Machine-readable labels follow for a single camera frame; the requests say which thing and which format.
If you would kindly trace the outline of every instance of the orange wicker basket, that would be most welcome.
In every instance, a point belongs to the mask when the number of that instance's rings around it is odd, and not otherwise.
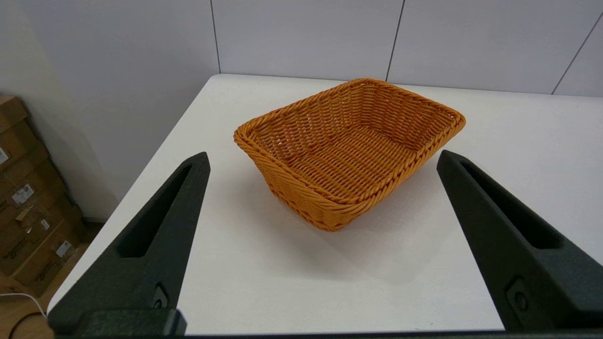
[[[361,78],[246,122],[235,142],[276,197],[334,232],[392,193],[464,126],[451,108]]]

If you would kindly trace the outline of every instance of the cardboard box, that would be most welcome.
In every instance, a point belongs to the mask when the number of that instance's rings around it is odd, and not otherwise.
[[[29,288],[21,285],[13,277],[0,273],[0,294],[4,293],[27,293],[33,295],[33,292]]]
[[[34,171],[47,158],[48,152],[46,147],[41,142],[37,142],[33,150],[16,160],[0,173],[0,197],[3,197],[6,192],[17,187],[29,173]]]
[[[34,205],[24,222],[0,227],[0,272],[11,275],[48,235],[69,215],[81,215],[65,196],[50,208]]]
[[[35,204],[22,219],[21,227],[27,232],[31,243],[39,244],[63,219],[73,213],[79,214],[79,209],[71,205],[67,197],[62,196],[49,209]]]
[[[0,274],[11,275],[36,249],[27,232],[16,222],[0,228]]]
[[[0,199],[0,225],[17,219],[38,204],[50,208],[65,192],[65,186],[50,161],[45,160]]]
[[[0,133],[25,119],[27,111],[17,97],[0,96]]]
[[[81,214],[73,210],[11,276],[40,296],[80,244]]]
[[[38,143],[25,120],[0,133],[0,171],[12,165]]]

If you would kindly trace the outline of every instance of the screw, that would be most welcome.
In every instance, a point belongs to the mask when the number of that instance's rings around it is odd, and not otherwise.
[[[519,309],[521,309],[522,311],[528,310],[528,299],[523,293],[515,293],[515,303],[517,304],[517,307],[519,307]]]

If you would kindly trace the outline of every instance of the black cable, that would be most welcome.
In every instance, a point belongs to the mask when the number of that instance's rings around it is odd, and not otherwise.
[[[21,325],[21,323],[24,322],[27,318],[33,317],[34,315],[42,315],[42,313],[40,313],[40,312],[32,312],[32,313],[29,313],[29,314],[25,314],[21,319],[19,319],[19,321],[17,321],[13,325],[13,328],[10,329],[10,333],[8,334],[8,339],[13,339],[13,335],[14,335],[14,332],[17,329],[17,327],[19,325]]]

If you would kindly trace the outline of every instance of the basket bottom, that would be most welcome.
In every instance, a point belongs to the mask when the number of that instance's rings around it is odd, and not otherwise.
[[[385,179],[416,154],[379,132],[361,127],[300,157],[290,168],[332,195],[352,198]]]

